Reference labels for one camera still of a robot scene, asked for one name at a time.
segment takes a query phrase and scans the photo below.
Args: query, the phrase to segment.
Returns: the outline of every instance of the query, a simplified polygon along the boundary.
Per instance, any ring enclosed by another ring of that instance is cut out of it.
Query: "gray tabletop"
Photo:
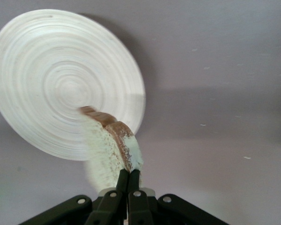
[[[281,225],[281,0],[0,0],[0,29],[43,8],[112,31],[147,92],[144,185],[233,225]],[[83,162],[46,154],[0,114],[0,225],[97,194]]]

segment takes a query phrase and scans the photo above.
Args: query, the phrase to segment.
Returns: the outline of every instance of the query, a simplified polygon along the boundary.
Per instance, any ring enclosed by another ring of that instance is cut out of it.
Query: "concentric ring pattern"
[[[136,133],[145,108],[139,68],[100,24],[71,12],[24,13],[0,31],[0,112],[51,155],[86,160],[78,107],[110,113]]]

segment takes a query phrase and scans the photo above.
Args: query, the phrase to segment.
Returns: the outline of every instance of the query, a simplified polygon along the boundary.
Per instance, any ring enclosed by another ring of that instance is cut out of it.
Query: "screw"
[[[139,197],[139,196],[141,196],[141,192],[136,191],[136,192],[133,193],[133,195],[134,195],[135,197]]]
[[[84,198],[82,198],[82,199],[79,199],[79,200],[77,201],[77,203],[78,203],[78,204],[83,204],[83,203],[85,203],[85,201],[86,201],[86,200],[85,200]]]
[[[116,193],[116,192],[112,192],[109,196],[110,196],[110,197],[116,197],[116,196],[117,196],[117,193]]]
[[[166,202],[166,203],[170,203],[172,201],[172,199],[170,197],[168,197],[168,196],[165,196],[163,198],[163,201]]]

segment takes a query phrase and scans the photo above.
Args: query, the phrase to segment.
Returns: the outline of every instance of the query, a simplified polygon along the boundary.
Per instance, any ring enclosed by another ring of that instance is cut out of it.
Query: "plate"
[[[78,108],[91,105],[136,133],[145,89],[137,63],[105,27],[75,13],[24,13],[0,31],[0,112],[51,155],[86,160]]]

